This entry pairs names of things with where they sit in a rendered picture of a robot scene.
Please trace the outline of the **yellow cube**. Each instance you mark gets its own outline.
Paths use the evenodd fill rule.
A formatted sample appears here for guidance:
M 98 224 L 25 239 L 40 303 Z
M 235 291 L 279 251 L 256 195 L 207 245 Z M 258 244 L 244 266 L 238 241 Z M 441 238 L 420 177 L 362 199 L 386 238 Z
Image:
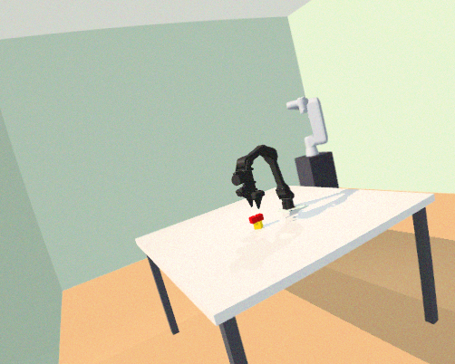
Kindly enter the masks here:
M 255 230 L 262 229 L 262 227 L 263 227 L 262 221 L 259 221 L 259 222 L 257 221 L 257 223 L 254 223 L 253 225 L 254 225 Z

